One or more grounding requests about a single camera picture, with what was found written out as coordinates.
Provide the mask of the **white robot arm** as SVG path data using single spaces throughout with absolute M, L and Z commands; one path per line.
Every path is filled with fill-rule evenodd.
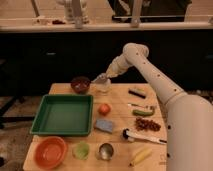
M 167 171 L 213 171 L 213 105 L 191 95 L 147 59 L 146 45 L 127 43 L 95 83 L 115 78 L 134 66 L 168 112 Z

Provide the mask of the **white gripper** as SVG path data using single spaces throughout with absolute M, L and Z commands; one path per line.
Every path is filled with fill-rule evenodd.
M 103 84 L 107 81 L 108 78 L 115 78 L 119 75 L 122 75 L 126 71 L 125 64 L 121 61 L 112 61 L 109 65 L 106 74 L 101 73 L 98 75 L 94 80 L 93 83 L 95 84 Z

